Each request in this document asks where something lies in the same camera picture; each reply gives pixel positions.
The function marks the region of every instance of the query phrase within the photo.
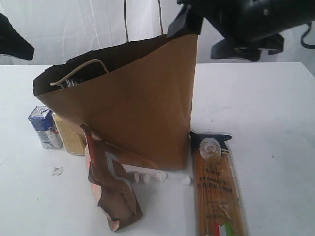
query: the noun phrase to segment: white fabric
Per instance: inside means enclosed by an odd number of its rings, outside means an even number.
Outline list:
[[[1,56],[0,64],[62,64],[89,50],[119,45],[126,41],[123,20],[124,0],[1,0],[4,13],[15,29],[35,47],[33,61]],[[157,0],[128,0],[127,20],[130,40],[160,34]],[[176,0],[161,0],[166,32],[180,6]],[[315,75],[315,50],[304,49],[300,37],[306,26],[283,33],[285,52],[261,62],[300,61]],[[199,39],[198,63],[243,62],[211,60],[211,47],[222,36],[205,21]],[[306,38],[315,43],[315,33]]]

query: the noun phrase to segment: white table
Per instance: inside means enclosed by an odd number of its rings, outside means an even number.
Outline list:
[[[109,231],[84,159],[42,149],[27,120],[40,105],[32,80],[47,67],[0,66],[0,235],[194,235],[193,187],[181,184],[191,163],[164,184],[134,185],[143,219]],[[300,63],[199,64],[194,92],[192,129],[233,135],[250,235],[313,235],[315,78]]]

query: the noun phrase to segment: green stripe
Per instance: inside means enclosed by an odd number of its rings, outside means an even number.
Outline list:
[[[230,223],[225,224],[226,236],[233,236]]]

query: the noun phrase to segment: red stripe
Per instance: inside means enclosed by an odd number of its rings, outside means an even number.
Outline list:
[[[219,233],[219,225],[216,224],[216,223],[213,223],[214,225],[214,233],[215,233],[215,236],[220,236],[220,233]]]

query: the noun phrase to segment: brown paper bag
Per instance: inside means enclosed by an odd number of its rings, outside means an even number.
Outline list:
[[[127,37],[126,44],[48,68],[34,80],[34,95],[77,133],[82,134],[84,123],[117,147],[122,163],[182,169],[196,52],[197,35],[135,42]],[[50,85],[70,76],[88,81],[65,89]]]
[[[81,127],[87,142],[85,158],[92,192],[107,216],[110,229],[122,229],[142,218],[128,174],[111,154],[111,147],[102,140],[94,140],[87,126]]]

